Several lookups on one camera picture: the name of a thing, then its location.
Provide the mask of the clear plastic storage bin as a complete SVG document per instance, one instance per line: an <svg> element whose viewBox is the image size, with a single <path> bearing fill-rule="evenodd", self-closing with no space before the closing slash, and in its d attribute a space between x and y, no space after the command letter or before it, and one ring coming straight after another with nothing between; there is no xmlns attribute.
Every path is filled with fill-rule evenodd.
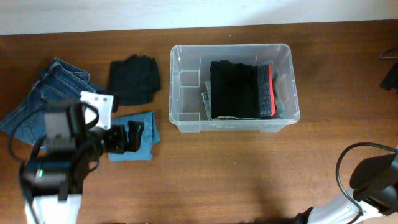
<svg viewBox="0 0 398 224"><path fill-rule="evenodd" d="M276 67L274 91L277 94L276 117L264 120L209 120L207 91L212 61ZM286 44L176 45L170 52L169 120L183 133L200 131L278 132L300 119L292 51Z"/></svg>

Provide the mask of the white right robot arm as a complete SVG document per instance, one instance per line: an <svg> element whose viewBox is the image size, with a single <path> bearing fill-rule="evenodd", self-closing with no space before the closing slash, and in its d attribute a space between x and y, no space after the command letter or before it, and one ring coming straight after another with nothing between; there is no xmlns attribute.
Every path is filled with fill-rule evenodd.
<svg viewBox="0 0 398 224"><path fill-rule="evenodd" d="M389 154L362 160L353 171L349 188L341 183L340 168L345 155L357 147L371 147ZM360 223L397 212L397 148L373 142L348 146L335 167L341 195L320 206L310 207L294 218L294 223Z"/></svg>

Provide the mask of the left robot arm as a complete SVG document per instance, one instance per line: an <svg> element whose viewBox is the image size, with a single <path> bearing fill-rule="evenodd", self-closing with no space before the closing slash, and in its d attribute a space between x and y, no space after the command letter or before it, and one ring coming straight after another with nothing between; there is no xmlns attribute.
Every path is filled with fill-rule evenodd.
<svg viewBox="0 0 398 224"><path fill-rule="evenodd" d="M44 108L47 133L34 144L19 168L28 223L76 223L83 181L104 153L136 152L144 123L98 126L98 108L65 100Z"/></svg>

